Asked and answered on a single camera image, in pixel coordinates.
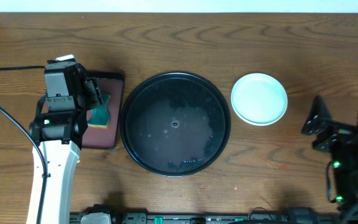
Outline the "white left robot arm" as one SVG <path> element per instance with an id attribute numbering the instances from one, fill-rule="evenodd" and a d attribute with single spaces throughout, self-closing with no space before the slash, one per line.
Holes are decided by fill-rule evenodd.
<path id="1" fill-rule="evenodd" d="M 26 222 L 68 223 L 86 114 L 103 99 L 97 81 L 82 68 L 47 68 L 44 75 L 47 93 L 30 124 L 34 178 Z"/>

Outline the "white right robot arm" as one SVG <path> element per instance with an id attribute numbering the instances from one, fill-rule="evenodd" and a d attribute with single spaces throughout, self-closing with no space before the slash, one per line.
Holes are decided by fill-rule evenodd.
<path id="1" fill-rule="evenodd" d="M 331 155 L 326 167 L 327 198 L 338 204 L 336 221 L 358 222 L 358 112 L 355 125 L 335 121 L 318 95 L 313 99 L 301 134 L 315 135 L 312 148 Z"/>

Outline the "green sponge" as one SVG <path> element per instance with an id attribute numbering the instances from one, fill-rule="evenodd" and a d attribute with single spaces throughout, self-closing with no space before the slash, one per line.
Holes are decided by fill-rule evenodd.
<path id="1" fill-rule="evenodd" d="M 92 110 L 87 111 L 86 119 L 88 126 L 96 127 L 96 128 L 107 128 L 110 115 L 107 109 L 107 103 L 110 100 L 111 95 L 102 94 L 104 103 L 99 107 Z"/>

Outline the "light green plate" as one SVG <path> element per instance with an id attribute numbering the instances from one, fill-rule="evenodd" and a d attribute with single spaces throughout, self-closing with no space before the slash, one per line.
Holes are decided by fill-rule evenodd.
<path id="1" fill-rule="evenodd" d="M 250 73 L 235 82 L 231 91 L 235 114 L 254 126 L 268 126 L 280 120 L 288 107 L 283 85 L 264 73 Z"/>

